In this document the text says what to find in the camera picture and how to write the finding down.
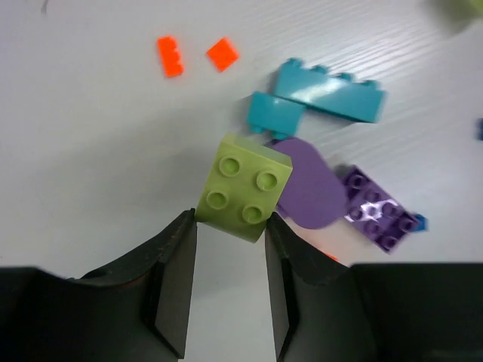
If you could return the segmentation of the small orange lego plate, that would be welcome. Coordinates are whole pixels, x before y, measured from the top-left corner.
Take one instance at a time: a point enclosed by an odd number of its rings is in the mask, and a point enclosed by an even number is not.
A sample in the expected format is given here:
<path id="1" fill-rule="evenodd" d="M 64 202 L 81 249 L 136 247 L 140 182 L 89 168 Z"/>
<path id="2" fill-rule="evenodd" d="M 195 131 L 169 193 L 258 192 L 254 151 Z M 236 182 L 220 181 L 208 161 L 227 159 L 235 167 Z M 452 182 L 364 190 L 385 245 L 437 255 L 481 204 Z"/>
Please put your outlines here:
<path id="1" fill-rule="evenodd" d="M 238 51 L 227 37 L 221 38 L 209 48 L 206 56 L 218 72 L 224 72 L 239 59 Z"/>

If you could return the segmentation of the purple flat lego plate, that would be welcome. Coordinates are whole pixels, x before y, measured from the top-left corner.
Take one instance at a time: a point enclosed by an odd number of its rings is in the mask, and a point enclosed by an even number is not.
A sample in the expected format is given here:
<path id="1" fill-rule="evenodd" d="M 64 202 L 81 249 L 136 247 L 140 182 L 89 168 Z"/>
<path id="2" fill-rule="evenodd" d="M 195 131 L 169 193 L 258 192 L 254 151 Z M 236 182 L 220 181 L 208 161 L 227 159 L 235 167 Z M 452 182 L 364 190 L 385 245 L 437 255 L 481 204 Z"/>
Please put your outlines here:
<path id="1" fill-rule="evenodd" d="M 414 215 L 359 167 L 339 166 L 336 175 L 347 197 L 344 219 L 385 253 L 417 228 Z"/>

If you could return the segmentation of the purple rounded lego piece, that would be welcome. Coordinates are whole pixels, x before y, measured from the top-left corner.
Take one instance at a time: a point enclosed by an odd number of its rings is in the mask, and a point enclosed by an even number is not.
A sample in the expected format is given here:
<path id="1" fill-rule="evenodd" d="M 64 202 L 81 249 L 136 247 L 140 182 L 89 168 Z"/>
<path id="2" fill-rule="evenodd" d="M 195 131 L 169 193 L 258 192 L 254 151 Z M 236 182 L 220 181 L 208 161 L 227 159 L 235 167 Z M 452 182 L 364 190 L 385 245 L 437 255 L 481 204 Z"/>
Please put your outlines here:
<path id="1" fill-rule="evenodd" d="M 291 137 L 269 147 L 292 160 L 293 170 L 277 203 L 281 217 L 305 229 L 322 229 L 345 215 L 345 188 L 314 146 Z"/>

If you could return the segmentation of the short teal lego brick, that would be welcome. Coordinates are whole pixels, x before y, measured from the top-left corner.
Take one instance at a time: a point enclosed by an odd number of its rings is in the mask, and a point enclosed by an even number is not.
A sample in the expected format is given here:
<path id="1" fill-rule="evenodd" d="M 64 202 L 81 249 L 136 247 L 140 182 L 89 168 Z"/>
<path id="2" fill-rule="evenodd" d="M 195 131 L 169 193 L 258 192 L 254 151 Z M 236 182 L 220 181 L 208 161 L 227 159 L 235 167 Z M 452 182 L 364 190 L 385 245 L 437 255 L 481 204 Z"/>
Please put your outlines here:
<path id="1" fill-rule="evenodd" d="M 270 132 L 277 140 L 293 137 L 306 107 L 302 104 L 254 92 L 248 110 L 248 128 L 253 133 Z"/>

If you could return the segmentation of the green lego brick upside-down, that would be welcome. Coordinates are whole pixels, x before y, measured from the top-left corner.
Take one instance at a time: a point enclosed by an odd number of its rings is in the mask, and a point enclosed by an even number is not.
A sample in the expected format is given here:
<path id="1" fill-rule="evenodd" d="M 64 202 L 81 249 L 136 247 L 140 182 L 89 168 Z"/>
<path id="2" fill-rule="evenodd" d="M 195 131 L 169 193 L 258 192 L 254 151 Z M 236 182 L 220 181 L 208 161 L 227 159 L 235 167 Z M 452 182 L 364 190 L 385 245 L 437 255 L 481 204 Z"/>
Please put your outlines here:
<path id="1" fill-rule="evenodd" d="M 482 20 L 482 2 L 432 0 L 427 2 L 433 17 L 445 28 L 454 31 Z"/>

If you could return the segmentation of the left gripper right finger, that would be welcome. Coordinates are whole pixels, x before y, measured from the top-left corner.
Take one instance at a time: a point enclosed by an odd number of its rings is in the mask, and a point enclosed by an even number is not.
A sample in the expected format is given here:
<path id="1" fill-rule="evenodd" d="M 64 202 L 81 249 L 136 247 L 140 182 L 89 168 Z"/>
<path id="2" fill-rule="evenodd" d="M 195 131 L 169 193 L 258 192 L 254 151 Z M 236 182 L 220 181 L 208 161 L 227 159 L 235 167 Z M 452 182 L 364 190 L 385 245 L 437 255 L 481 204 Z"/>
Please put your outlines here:
<path id="1" fill-rule="evenodd" d="M 265 231 L 279 361 L 480 361 L 479 263 L 325 262 L 277 214 Z"/>

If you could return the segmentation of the small orange lego brick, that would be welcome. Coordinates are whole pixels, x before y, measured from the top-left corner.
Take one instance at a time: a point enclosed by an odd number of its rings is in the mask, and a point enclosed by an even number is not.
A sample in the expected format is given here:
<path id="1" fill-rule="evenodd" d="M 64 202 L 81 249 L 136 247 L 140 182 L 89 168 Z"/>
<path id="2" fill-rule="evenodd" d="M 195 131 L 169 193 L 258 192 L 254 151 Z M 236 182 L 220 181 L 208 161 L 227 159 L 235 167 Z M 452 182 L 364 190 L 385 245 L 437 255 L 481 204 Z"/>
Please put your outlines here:
<path id="1" fill-rule="evenodd" d="M 171 35 L 161 37 L 157 40 L 157 48 L 165 76 L 173 78 L 182 75 L 184 67 L 176 39 Z"/>

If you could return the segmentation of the small blue lego brick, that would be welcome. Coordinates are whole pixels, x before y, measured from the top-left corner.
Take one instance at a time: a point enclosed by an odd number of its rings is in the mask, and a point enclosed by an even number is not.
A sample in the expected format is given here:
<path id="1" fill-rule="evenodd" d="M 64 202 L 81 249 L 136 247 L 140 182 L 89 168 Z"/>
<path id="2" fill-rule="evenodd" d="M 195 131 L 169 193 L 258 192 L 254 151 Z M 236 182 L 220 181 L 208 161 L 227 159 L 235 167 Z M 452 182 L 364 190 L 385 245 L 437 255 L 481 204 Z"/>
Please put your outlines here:
<path id="1" fill-rule="evenodd" d="M 475 135 L 478 140 L 483 140 L 483 118 L 479 118 L 476 122 Z"/>
<path id="2" fill-rule="evenodd" d="M 414 213 L 413 217 L 417 221 L 413 232 L 425 232 L 428 230 L 427 218 L 425 216 L 419 213 Z"/>

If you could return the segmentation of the long teal lego brick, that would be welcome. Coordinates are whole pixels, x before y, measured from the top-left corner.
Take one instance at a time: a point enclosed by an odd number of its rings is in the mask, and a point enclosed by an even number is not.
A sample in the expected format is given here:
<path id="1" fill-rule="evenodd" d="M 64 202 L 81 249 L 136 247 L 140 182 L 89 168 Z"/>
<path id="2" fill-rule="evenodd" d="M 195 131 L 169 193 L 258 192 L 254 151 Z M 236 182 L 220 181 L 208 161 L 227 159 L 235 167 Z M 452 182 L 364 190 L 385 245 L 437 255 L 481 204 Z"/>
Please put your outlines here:
<path id="1" fill-rule="evenodd" d="M 375 123 L 386 99 L 386 92 L 375 80 L 357 82 L 353 74 L 331 74 L 322 65 L 306 67 L 301 59 L 281 64 L 273 93 L 351 121 Z"/>

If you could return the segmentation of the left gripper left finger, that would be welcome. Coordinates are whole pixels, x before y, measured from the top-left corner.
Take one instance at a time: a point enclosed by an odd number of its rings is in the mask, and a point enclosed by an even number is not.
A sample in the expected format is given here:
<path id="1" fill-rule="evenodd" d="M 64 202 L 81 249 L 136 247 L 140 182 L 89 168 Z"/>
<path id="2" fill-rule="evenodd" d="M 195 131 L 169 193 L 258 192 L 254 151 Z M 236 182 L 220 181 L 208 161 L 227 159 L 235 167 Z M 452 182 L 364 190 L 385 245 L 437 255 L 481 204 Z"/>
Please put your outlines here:
<path id="1" fill-rule="evenodd" d="M 178 361 L 197 247 L 194 210 L 81 278 L 1 270 L 3 361 Z"/>

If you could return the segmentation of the green square lego brick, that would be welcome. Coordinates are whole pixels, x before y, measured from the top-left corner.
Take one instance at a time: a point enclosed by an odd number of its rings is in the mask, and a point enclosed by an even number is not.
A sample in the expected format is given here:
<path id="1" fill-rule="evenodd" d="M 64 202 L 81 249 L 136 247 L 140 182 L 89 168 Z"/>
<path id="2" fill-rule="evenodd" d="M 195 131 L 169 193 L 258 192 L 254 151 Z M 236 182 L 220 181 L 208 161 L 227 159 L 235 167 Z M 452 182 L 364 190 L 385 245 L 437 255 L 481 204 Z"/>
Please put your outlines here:
<path id="1" fill-rule="evenodd" d="M 195 218 L 256 242 L 292 173 L 291 157 L 235 133 L 217 149 Z"/>

